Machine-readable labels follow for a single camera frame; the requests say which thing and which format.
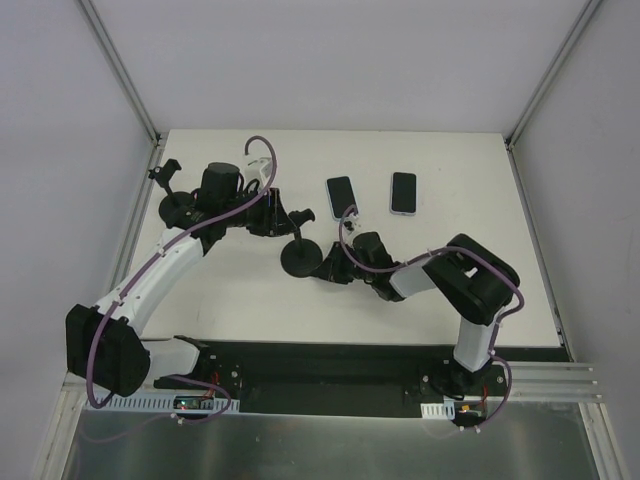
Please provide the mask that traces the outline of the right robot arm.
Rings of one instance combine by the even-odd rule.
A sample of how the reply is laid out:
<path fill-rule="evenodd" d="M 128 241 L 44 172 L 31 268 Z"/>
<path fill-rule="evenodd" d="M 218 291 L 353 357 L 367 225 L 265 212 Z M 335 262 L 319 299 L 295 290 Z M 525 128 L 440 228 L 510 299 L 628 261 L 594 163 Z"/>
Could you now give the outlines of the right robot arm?
<path fill-rule="evenodd" d="M 461 316 L 450 369 L 452 387 L 473 394 L 486 381 L 502 319 L 524 307 L 515 270 L 465 234 L 446 246 L 409 262 L 395 261 L 378 233 L 336 241 L 311 275 L 346 285 L 361 280 L 385 301 L 400 302 L 415 294 L 437 290 Z"/>

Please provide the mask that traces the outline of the black phone stand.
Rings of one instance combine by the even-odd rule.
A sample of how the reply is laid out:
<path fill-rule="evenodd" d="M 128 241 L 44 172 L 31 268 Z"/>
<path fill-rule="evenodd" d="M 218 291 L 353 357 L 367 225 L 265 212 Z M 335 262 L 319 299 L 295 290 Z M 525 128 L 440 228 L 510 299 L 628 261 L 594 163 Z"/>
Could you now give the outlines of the black phone stand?
<path fill-rule="evenodd" d="M 319 267 L 323 253 L 319 245 L 304 238 L 300 230 L 293 228 L 293 239 L 285 245 L 280 254 L 283 270 L 292 277 L 306 278 Z"/>
<path fill-rule="evenodd" d="M 158 207 L 158 214 L 167 228 L 174 227 L 186 210 L 195 203 L 192 193 L 174 191 L 170 186 L 173 175 L 182 169 L 176 159 L 169 159 L 164 165 L 148 171 L 148 178 L 154 181 L 164 192 L 165 197 Z"/>

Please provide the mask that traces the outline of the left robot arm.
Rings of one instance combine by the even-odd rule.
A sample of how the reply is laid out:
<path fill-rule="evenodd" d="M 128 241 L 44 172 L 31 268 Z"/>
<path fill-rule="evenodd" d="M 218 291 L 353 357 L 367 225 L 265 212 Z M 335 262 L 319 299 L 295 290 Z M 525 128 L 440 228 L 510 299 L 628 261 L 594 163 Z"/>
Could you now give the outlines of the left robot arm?
<path fill-rule="evenodd" d="M 288 212 L 267 178 L 246 179 L 240 169 L 213 162 L 192 192 L 172 191 L 181 166 L 171 159 L 149 176 L 166 191 L 159 206 L 165 230 L 136 271 L 92 306 L 75 305 L 67 314 L 66 360 L 70 373 L 110 393 L 127 397 L 143 384 L 177 375 L 188 388 L 204 387 L 211 365 L 193 339 L 144 341 L 152 314 L 177 281 L 199 263 L 230 228 L 258 237 L 297 237 L 312 210 Z"/>

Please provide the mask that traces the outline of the phone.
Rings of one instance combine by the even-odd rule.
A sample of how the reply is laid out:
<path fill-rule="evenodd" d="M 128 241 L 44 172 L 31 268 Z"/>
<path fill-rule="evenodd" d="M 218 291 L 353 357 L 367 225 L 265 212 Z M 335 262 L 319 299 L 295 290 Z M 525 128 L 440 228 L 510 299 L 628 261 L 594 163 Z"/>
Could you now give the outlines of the phone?
<path fill-rule="evenodd" d="M 391 176 L 390 211 L 395 215 L 412 216 L 417 211 L 417 176 L 394 172 Z"/>
<path fill-rule="evenodd" d="M 325 182 L 332 218 L 339 221 L 344 212 L 353 207 L 352 213 L 358 214 L 359 208 L 351 179 L 348 176 L 328 178 Z"/>

